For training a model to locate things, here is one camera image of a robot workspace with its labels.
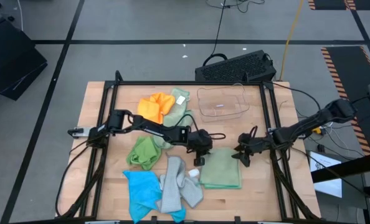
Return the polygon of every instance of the orange cloth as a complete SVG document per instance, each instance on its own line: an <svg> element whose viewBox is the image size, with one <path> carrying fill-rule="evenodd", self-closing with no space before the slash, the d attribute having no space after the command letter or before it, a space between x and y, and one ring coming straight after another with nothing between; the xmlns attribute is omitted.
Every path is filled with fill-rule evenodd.
<svg viewBox="0 0 370 224"><path fill-rule="evenodd" d="M142 98L138 105L138 114L158 124L163 123L163 115L168 114L175 104L175 97L165 93L155 93L149 99Z"/></svg>

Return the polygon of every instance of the wooden tabletop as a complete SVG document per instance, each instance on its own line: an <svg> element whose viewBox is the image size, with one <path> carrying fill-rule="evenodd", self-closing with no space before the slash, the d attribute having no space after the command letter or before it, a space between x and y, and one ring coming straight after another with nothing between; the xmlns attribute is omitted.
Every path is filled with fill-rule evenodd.
<svg viewBox="0 0 370 224"><path fill-rule="evenodd" d="M103 84L103 82L88 83L78 120L78 126L96 126ZM226 139L213 142L214 147L236 147L238 145L237 138L239 134L249 132L255 125L259 127L257 136L262 137L265 135L265 120L260 92L257 86L244 86L245 99L249 103L250 109L244 112L241 118L224 121L203 122L199 111L196 96L197 90L201 87L214 88L217 86L119 86L116 109L127 109L135 114L141 98L149 97L157 92L170 94L174 87L191 93L187 108L193 110L199 128L203 128L209 132L222 132L226 134ZM268 91L266 91L266 96L271 124L275 127ZM286 88L275 86L275 96L282 126L289 126L296 123L298 119L291 91ZM125 159L134 146L137 137L147 135L149 134L142 131L133 131L128 134L110 137L97 216L99 220L131 220L130 214L128 213L130 203L128 181L122 172L124 170L140 170L140 167L128 166ZM73 147L84 140L84 138L75 139ZM303 141L301 140L297 140L294 147L302 151L305 150ZM81 149L77 149L71 153L70 160L80 151ZM69 209L84 187L90 152L91 150L89 149L80 156L67 172L59 200L59 210L61 213ZM169 155L180 156L186 162L187 170L194 168L193 160L195 158L195 153L187 154L186 149L182 146L176 146L168 150L167 153ZM320 216L320 209L318 207L306 156L299 152L292 151L289 164L294 189L311 211L315 215ZM240 216L242 221L280 221L277 191L275 188L269 152L265 151L262 154L252 156L250 167L244 167L243 165L240 167L242 172L241 189L204 189L204 200L195 209L189 208L188 205L183 202L187 208L186 220L233 221L234 216ZM166 168L167 157L165 153L162 153L161 158L153 166L152 171L159 176L166 173ZM284 188L283 193L287 203L287 214L288 217L291 217L292 214L290 211L290 204L288 203L288 195ZM90 214L93 197L94 192L92 191L88 200L87 215ZM170 215L161 214L157 211L150 212L145 217L145 220L150 220L151 216L157 216L158 220L172 220Z"/></svg>

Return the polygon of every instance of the yellow cable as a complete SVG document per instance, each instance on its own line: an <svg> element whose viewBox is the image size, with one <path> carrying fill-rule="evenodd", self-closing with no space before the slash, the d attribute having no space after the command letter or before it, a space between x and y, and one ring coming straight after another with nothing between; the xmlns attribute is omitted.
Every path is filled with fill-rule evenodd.
<svg viewBox="0 0 370 224"><path fill-rule="evenodd" d="M290 39L292 38L293 31L295 30L295 27L296 27L296 24L297 24L297 20L298 20L298 16L300 15L301 9L302 9L302 7L303 7L303 2L304 2L304 0L300 0L300 4L298 5L298 9L297 9L297 13L296 13L295 20L293 21L292 28L290 29L289 36L287 37L286 46L285 46L285 51L284 51L284 53L283 53L282 69L280 70L279 81L282 81L283 68L284 68L284 66L285 66L285 59L286 59L286 52L287 52L287 48L288 48L288 46L289 46L289 41L290 41Z"/></svg>

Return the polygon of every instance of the green cloth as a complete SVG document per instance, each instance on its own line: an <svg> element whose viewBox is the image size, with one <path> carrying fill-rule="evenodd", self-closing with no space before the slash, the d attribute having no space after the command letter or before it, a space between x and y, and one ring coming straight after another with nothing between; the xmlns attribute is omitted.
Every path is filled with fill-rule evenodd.
<svg viewBox="0 0 370 224"><path fill-rule="evenodd" d="M211 154L205 155L202 166L200 183L205 189L241 189L242 176L239 160L231 155L236 151L229 147L212 149Z"/></svg>
<svg viewBox="0 0 370 224"><path fill-rule="evenodd" d="M166 127L174 126L185 114L192 114L192 111L186 111L187 100L189 99L189 92L181 90L179 88L173 88L171 91L171 95L175 97L175 101L177 102L180 96L185 97L186 100L183 101L181 105L175 103L170 112L164 116L163 118L163 125ZM190 126L192 125L192 118L189 116L184 117L178 126ZM170 143L164 141L162 137L153 136L153 142L161 149L171 149L173 146Z"/></svg>
<svg viewBox="0 0 370 224"><path fill-rule="evenodd" d="M150 136L140 136L127 156L128 165L141 165L143 170L152 169L161 156L161 149L153 144Z"/></svg>

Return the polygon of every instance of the towel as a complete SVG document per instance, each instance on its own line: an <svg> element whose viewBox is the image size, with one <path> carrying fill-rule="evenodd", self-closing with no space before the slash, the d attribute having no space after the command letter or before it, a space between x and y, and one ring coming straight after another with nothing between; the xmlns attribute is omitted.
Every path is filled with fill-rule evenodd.
<svg viewBox="0 0 370 224"><path fill-rule="evenodd" d="M155 93L149 99L142 98L138 104L138 114L158 124L163 123L163 115L168 114L175 103L175 97L165 93Z"/></svg>
<svg viewBox="0 0 370 224"><path fill-rule="evenodd" d="M206 189L240 189L242 176L240 174L239 160L231 155L234 150L222 147L210 150L205 155L205 164L202 166L200 183Z"/></svg>
<svg viewBox="0 0 370 224"><path fill-rule="evenodd" d="M157 210L156 201L161 200L161 190L156 175L151 171L124 171L130 192L130 215L134 223L139 222L151 210ZM185 219L186 209L169 213L175 222Z"/></svg>
<svg viewBox="0 0 370 224"><path fill-rule="evenodd" d="M175 97L176 101L178 101L180 97L185 98L185 100L183 100L181 104L175 103L171 107L170 112L164 116L163 125L166 127L174 126L185 114L193 115L191 110L186 111L187 100L189 99L188 91L184 91L179 88L173 88L171 95ZM178 126L190 125L192 125L192 119L189 116L184 117L178 124ZM153 141L161 149L171 149L173 147L170 143L167 143L162 137L159 136L153 136Z"/></svg>
<svg viewBox="0 0 370 224"><path fill-rule="evenodd" d="M127 156L128 165L141 165L143 170L152 169L161 156L161 149L153 144L150 136L140 136Z"/></svg>
<svg viewBox="0 0 370 224"><path fill-rule="evenodd" d="M203 200L203 191L197 179L185 176L185 162L178 156L169 156L167 173L160 176L163 196L157 205L162 213L181 209L181 197L194 208Z"/></svg>

